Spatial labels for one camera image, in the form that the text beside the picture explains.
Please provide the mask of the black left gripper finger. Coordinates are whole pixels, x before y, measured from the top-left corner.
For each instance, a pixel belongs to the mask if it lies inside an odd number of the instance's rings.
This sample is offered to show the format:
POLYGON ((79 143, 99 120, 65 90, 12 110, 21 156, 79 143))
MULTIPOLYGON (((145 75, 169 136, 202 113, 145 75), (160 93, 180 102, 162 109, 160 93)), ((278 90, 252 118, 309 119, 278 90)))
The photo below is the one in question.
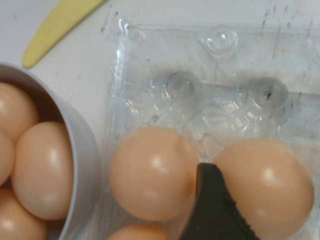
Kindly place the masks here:
POLYGON ((180 240, 257 240, 237 209, 222 172, 213 163, 199 163, 195 202, 180 240))

